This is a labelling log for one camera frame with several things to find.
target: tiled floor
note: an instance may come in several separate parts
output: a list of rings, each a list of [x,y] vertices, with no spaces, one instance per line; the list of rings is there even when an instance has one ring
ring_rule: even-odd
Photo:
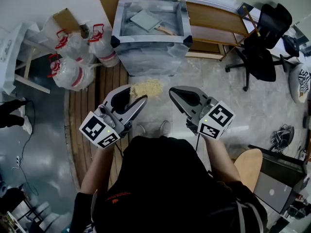
[[[186,127],[186,116],[172,103],[168,91],[176,85],[196,86],[208,96],[224,101],[236,113],[236,118],[221,138],[232,157],[237,157],[248,144],[268,149],[273,131],[279,130],[283,124],[294,126],[294,139],[284,153],[295,157],[298,147],[305,143],[307,131],[302,128],[302,119],[307,105],[295,104],[292,100],[288,74],[284,73],[282,66],[276,66],[276,82],[263,82],[251,76],[250,88],[244,92],[242,88],[246,84],[245,69],[225,72],[226,65],[240,62],[234,54],[227,56],[222,62],[186,58],[178,74],[173,77],[131,77],[130,83],[157,78],[164,86],[162,94],[148,98],[148,103],[135,120],[134,126],[141,123],[149,137],[156,137],[160,124],[163,120],[168,120],[172,123],[171,136],[184,138],[195,147],[197,138]],[[202,138],[198,155],[206,168],[209,168]]]

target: black cable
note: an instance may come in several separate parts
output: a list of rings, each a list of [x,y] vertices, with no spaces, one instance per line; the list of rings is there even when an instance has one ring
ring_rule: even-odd
[[[23,175],[24,175],[25,180],[26,180],[26,184],[28,185],[30,191],[31,191],[34,195],[39,196],[38,190],[37,190],[35,187],[34,187],[34,189],[35,189],[35,192],[36,192],[36,193],[31,189],[31,187],[30,187],[30,185],[29,185],[29,182],[28,182],[28,179],[27,179],[27,177],[26,177],[26,174],[25,174],[24,170],[21,168],[21,165],[19,166],[19,168],[20,168],[20,170],[23,172]]]
[[[117,143],[116,143],[116,146],[117,146],[118,150],[120,151],[120,155],[121,155],[122,160],[123,160],[123,154],[122,154],[122,151],[121,151],[121,149],[119,148],[119,146],[117,145]]]
[[[196,141],[195,152],[198,150],[199,138],[200,138],[200,134],[198,133],[198,139],[197,139],[197,141]]]
[[[31,132],[31,134],[30,134],[28,140],[25,142],[25,144],[24,144],[24,146],[23,146],[23,150],[22,150],[21,156],[20,156],[20,163],[21,163],[21,161],[22,161],[22,159],[23,159],[23,157],[24,157],[24,150],[25,150],[25,147],[26,147],[27,143],[30,141],[30,139],[31,139],[31,137],[33,136],[34,131],[35,131],[35,105],[34,105],[34,102],[33,102],[33,101],[29,100],[29,102],[32,103],[32,105],[33,105],[33,110],[34,110],[34,123],[33,123],[33,125],[32,125],[33,131]]]

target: black t-shirt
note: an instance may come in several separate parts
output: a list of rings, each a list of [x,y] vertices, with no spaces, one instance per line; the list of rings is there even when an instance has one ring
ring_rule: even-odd
[[[239,232],[236,200],[251,203],[265,226],[267,214],[241,182],[218,183],[186,140],[135,137],[124,151],[116,183],[96,199],[97,232],[205,229]],[[92,196],[78,193],[70,232],[91,222]],[[259,232],[250,208],[243,209],[246,232]]]

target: electric outlet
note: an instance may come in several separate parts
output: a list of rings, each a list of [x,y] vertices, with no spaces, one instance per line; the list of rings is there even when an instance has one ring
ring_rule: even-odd
[[[19,156],[16,157],[16,163],[18,166],[20,165],[20,157]]]

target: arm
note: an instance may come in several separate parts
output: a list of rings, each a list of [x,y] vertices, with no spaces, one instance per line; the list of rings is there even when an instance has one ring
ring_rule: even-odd
[[[107,191],[114,147],[115,145],[111,144],[105,149],[97,149],[95,158],[83,178],[82,193],[93,195],[97,189]]]
[[[222,182],[241,181],[239,171],[230,159],[224,144],[221,141],[210,139],[204,135],[207,153],[216,180]]]

